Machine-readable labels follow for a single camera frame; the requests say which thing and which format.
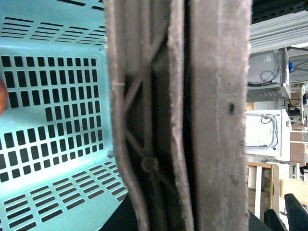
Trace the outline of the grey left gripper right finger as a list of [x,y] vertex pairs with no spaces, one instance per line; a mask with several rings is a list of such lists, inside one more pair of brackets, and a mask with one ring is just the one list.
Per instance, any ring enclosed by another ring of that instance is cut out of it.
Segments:
[[189,2],[194,219],[198,231],[248,230],[245,151],[249,0]]

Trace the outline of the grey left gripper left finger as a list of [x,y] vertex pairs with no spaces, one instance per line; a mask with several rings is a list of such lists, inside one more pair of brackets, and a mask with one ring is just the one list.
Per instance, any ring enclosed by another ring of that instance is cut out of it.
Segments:
[[194,230],[183,144],[182,0],[106,0],[114,155],[140,231]]

